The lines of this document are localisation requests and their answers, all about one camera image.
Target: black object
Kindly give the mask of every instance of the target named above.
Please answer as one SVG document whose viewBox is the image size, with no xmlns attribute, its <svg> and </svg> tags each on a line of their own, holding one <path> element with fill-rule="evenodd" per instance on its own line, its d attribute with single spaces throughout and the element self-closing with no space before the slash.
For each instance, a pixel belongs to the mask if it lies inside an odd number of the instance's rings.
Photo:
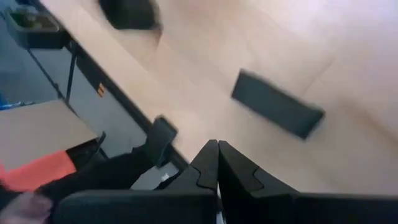
<svg viewBox="0 0 398 224">
<path fill-rule="evenodd" d="M 163 190 L 91 190 L 65 198 L 54 223 L 215 224 L 218 144 L 209 141 Z"/>
<path fill-rule="evenodd" d="M 302 139 L 308 137 L 325 114 L 245 70 L 239 73 L 232 97 Z"/>
<path fill-rule="evenodd" d="M 69 41 L 67 32 L 46 13 L 8 9 L 5 17 L 9 33 L 24 49 L 61 49 Z"/>
<path fill-rule="evenodd" d="M 142 111 L 134 104 L 119 87 L 105 74 L 105 72 L 96 64 L 96 62 L 76 44 L 77 60 L 76 65 L 84 74 L 91 86 L 97 91 L 102 83 L 105 88 L 112 94 L 113 97 L 120 103 L 120 105 L 129 113 L 134 121 L 144 130 L 149 133 L 152 129 L 152 122 L 145 117 Z M 173 148 L 172 145 L 167 146 L 167 152 L 170 152 L 168 160 L 178 170 L 184 170 L 188 167 L 186 160 Z"/>
<path fill-rule="evenodd" d="M 103 131 L 101 136 L 97 139 L 97 144 L 95 147 L 95 150 L 93 153 L 90 155 L 90 157 L 87 158 L 86 162 L 84 163 L 84 166 L 81 169 L 85 169 L 86 167 L 89 166 L 94 166 L 95 164 L 99 162 L 104 162 L 108 157 L 104 154 L 104 151 L 101 148 L 102 143 L 104 143 L 106 138 L 106 133 Z"/>
<path fill-rule="evenodd" d="M 90 140 L 78 146 L 68 149 L 66 152 L 75 165 L 76 170 L 81 170 L 86 166 L 87 161 L 96 153 L 98 143 L 96 139 Z M 108 157 L 102 157 L 102 160 L 109 159 Z"/>
<path fill-rule="evenodd" d="M 398 198 L 301 194 L 220 141 L 218 180 L 226 222 L 398 223 Z"/>
<path fill-rule="evenodd" d="M 170 154 L 168 146 L 176 135 L 177 130 L 163 116 L 155 119 L 152 129 L 147 133 L 144 151 L 157 167 L 167 160 Z"/>
<path fill-rule="evenodd" d="M 156 24 L 150 0 L 99 0 L 99 4 L 116 29 L 151 29 Z"/>
<path fill-rule="evenodd" d="M 15 2 L 25 6 L 30 5 L 30 0 L 15 0 Z"/>
<path fill-rule="evenodd" d="M 56 208 L 55 224 L 215 223 L 217 181 L 228 224 L 398 223 L 397 197 L 302 194 L 210 140 L 163 190 L 77 193 Z"/>
</svg>

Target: desk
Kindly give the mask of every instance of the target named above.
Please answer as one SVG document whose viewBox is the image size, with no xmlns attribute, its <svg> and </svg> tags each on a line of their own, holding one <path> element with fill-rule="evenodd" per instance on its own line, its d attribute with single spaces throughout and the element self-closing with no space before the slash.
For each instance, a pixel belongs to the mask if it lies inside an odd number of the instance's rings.
<svg viewBox="0 0 398 224">
<path fill-rule="evenodd" d="M 7 171 L 93 139 L 96 134 L 60 100 L 0 112 L 0 160 Z"/>
<path fill-rule="evenodd" d="M 95 0 L 41 0 L 191 161 L 224 139 L 304 192 L 398 194 L 393 0 L 159 1 L 164 29 L 118 31 Z M 229 96 L 248 68 L 326 111 L 301 141 Z"/>
</svg>

